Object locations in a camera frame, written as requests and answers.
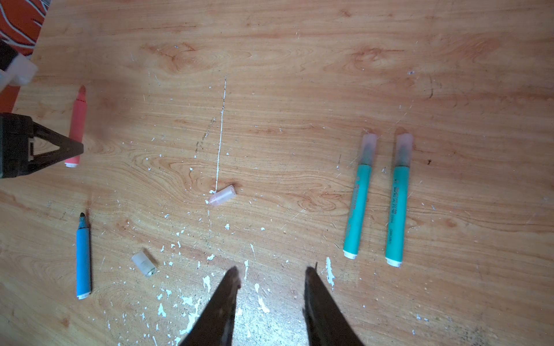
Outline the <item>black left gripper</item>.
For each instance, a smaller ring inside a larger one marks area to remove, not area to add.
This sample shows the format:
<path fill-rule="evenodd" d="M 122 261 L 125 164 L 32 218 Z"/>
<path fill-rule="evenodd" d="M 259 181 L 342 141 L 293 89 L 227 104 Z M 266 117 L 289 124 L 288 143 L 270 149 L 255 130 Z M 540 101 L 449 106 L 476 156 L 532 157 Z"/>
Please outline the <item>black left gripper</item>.
<path fill-rule="evenodd" d="M 35 154 L 36 138 L 57 146 L 57 150 Z M 39 125 L 29 116 L 1 114 L 1 179 L 32 174 L 83 153 L 81 142 Z"/>

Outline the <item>pinkish clear pen cap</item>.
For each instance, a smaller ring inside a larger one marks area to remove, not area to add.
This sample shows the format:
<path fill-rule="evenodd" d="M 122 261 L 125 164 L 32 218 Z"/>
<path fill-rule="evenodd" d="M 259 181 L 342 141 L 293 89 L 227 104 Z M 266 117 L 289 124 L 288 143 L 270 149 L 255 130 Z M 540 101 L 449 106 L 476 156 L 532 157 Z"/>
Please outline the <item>pinkish clear pen cap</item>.
<path fill-rule="evenodd" d="M 214 193 L 213 196 L 209 198 L 209 204 L 211 206 L 220 206 L 221 204 L 232 200 L 236 195 L 235 187 L 233 185 L 229 185 L 228 187 L 225 187 L 225 189 Z"/>

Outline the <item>dark green pen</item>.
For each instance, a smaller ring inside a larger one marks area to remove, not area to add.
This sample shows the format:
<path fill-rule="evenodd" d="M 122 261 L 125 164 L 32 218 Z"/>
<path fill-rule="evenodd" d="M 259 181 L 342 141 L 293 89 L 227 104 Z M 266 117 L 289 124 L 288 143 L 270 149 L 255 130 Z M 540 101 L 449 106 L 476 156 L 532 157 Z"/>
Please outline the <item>dark green pen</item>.
<path fill-rule="evenodd" d="M 394 170 L 392 172 L 390 213 L 385 258 L 387 264 L 395 268 L 399 268 L 403 263 L 410 167 L 396 167 L 394 165 Z"/>

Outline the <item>red pen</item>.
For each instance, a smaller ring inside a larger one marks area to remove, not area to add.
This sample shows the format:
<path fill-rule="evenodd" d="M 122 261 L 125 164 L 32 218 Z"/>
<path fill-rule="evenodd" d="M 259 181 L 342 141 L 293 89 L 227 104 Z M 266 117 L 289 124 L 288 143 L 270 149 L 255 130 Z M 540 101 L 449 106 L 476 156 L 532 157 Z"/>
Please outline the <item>red pen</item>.
<path fill-rule="evenodd" d="M 85 132 L 85 123 L 87 117 L 86 87 L 82 85 L 79 88 L 77 98 L 74 102 L 72 111 L 72 121 L 69 131 L 69 138 L 82 143 Z"/>

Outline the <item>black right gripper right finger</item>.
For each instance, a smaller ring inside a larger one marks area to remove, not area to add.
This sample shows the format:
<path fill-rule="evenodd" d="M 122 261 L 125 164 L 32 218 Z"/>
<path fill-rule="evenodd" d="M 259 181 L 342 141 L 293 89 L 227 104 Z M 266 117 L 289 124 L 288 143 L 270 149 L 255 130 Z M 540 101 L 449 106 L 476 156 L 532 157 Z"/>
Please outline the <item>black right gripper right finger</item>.
<path fill-rule="evenodd" d="M 309 345 L 363 345 L 313 267 L 305 272 L 303 314 Z"/>

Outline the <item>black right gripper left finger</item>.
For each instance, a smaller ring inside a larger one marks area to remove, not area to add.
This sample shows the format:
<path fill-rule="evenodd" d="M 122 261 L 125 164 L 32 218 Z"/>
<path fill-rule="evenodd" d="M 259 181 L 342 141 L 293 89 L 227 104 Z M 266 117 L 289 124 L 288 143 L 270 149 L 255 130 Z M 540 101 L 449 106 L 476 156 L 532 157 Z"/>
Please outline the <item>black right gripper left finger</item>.
<path fill-rule="evenodd" d="M 226 272 L 193 329 L 179 345 L 232 345 L 240 288 L 239 270 L 234 266 Z"/>

